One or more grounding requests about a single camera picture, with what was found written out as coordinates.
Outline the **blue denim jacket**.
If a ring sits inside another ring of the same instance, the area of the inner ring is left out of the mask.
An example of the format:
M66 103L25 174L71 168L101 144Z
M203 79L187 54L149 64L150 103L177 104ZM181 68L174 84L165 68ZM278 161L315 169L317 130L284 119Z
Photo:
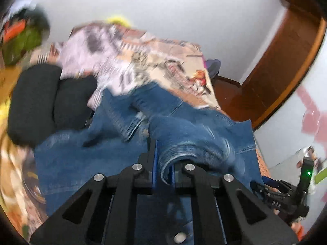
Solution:
M188 160L244 186L262 183L250 121L195 108L151 82L127 95L103 93L91 125L65 130L34 150L40 190L51 215L93 175L116 175L157 142L156 174L170 182L174 163Z

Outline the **newspaper print pillow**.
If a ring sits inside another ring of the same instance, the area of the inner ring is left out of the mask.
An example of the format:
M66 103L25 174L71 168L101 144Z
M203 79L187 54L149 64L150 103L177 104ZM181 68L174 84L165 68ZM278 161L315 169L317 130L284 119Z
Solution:
M85 26L72 34L59 50L61 78L94 76L97 87L87 105L96 109L103 90L123 95L150 81L143 71L143 61L124 58L128 52L146 56L150 52L147 43L153 38L147 32L120 25Z

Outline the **purple bag on floor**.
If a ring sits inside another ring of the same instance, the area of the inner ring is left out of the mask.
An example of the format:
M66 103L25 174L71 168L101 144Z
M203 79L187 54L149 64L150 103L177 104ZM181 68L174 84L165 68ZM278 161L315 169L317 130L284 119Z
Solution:
M221 67L221 61L219 59L208 59L205 61L205 64L211 79L218 76Z

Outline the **black folded garment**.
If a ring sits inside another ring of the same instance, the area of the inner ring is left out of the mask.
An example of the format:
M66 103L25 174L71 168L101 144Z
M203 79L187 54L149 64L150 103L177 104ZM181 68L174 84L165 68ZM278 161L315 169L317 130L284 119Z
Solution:
M53 64L23 71L12 93L7 133L14 144L36 147L61 130L81 130L94 110L87 104L97 88L93 75L61 79Z

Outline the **yellow object behind bed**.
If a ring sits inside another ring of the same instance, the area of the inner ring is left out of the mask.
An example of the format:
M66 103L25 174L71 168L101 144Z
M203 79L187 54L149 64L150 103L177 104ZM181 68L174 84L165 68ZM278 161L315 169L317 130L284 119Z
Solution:
M124 16L121 15L112 15L106 19L106 23L117 24L125 28L131 28L132 24Z

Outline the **green box clutter pile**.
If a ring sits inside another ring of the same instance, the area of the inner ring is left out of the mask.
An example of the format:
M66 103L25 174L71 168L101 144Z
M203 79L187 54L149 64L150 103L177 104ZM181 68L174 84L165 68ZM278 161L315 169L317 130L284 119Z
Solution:
M50 34L50 23L40 7L6 12L1 19L1 54L5 66L13 66L40 46Z

